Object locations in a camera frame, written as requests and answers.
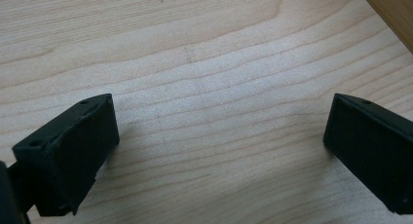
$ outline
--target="mounting hole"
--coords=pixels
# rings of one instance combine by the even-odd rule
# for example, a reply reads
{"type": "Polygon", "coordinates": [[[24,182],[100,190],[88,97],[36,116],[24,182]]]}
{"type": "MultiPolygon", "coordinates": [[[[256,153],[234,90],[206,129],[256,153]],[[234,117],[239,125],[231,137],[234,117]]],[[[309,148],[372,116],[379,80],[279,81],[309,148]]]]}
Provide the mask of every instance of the mounting hole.
{"type": "Polygon", "coordinates": [[[42,143],[43,143],[43,140],[41,140],[41,139],[36,139],[36,140],[34,140],[34,141],[31,141],[30,144],[29,144],[29,146],[31,146],[31,147],[36,147],[36,146],[41,145],[42,143]]]}

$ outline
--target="light wood surface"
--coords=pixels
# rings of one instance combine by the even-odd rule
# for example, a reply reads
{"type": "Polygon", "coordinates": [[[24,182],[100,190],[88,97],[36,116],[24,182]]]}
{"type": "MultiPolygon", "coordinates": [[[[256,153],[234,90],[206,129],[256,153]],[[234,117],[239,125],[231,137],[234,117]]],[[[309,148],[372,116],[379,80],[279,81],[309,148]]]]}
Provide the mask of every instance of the light wood surface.
{"type": "Polygon", "coordinates": [[[413,55],[365,0],[0,0],[0,160],[112,93],[121,143],[76,216],[412,223],[323,147],[334,93],[413,120],[413,55]]]}
{"type": "Polygon", "coordinates": [[[367,0],[413,53],[413,0],[367,0]]]}

